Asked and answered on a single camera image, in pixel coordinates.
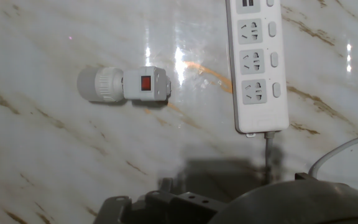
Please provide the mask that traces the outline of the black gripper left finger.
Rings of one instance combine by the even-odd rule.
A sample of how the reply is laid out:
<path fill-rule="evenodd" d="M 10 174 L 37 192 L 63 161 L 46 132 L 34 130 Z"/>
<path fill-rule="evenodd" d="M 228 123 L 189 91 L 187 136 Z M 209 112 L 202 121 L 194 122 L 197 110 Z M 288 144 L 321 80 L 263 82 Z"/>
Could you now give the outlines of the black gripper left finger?
<path fill-rule="evenodd" d="M 128 196 L 117 196 L 106 199 L 93 224 L 122 224 L 132 211 L 132 199 Z"/>

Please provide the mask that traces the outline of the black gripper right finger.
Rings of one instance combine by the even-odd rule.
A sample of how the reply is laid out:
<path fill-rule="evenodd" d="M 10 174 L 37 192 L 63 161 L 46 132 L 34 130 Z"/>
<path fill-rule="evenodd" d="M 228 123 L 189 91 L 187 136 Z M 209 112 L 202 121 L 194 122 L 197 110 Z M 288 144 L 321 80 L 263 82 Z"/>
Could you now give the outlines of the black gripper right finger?
<path fill-rule="evenodd" d="M 204 224 L 226 207 L 224 202 L 192 192 L 175 194 L 172 178 L 163 178 L 159 187 L 139 198 L 132 206 L 134 223 Z"/>

